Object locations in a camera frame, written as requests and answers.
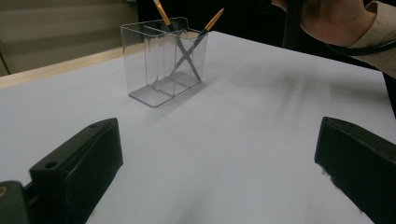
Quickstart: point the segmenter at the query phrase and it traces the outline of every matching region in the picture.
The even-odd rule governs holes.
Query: dark background
[[[282,9],[272,6],[270,2],[271,0],[161,1],[169,18],[185,17],[189,20],[190,28],[195,30],[202,30],[212,17],[224,7],[223,14],[212,30],[281,47],[286,13]],[[154,2],[151,0],[137,0],[137,10],[139,21],[161,19]],[[298,46],[295,50],[344,63],[373,68],[369,64],[331,52],[325,44],[303,31],[299,33]]]

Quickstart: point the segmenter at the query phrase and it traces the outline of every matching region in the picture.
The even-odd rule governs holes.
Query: sleeve
[[[369,31],[350,49],[361,49],[388,43],[396,39],[396,7],[374,1],[366,9],[376,12],[376,19]],[[353,57],[376,67],[381,72],[396,78],[396,48],[380,53]]]

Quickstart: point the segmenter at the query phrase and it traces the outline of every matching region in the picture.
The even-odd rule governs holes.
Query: transparent pencil holder
[[[189,28],[186,18],[144,21],[120,27],[129,96],[159,106],[204,76],[207,34]]]

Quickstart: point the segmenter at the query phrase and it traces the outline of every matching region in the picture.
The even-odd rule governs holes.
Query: screw hole
[[[46,168],[46,169],[50,169],[50,168],[55,167],[57,164],[58,164],[58,162],[52,161],[52,162],[47,163],[46,166],[45,166],[45,168]]]
[[[8,187],[2,186],[0,187],[0,198],[5,196],[8,193]]]

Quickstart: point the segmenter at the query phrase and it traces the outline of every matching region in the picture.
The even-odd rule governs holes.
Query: white surface
[[[372,223],[314,163],[321,119],[396,143],[379,72],[212,32],[204,83],[159,108],[127,96],[123,60],[0,90],[0,181],[117,118],[124,165],[89,223]]]

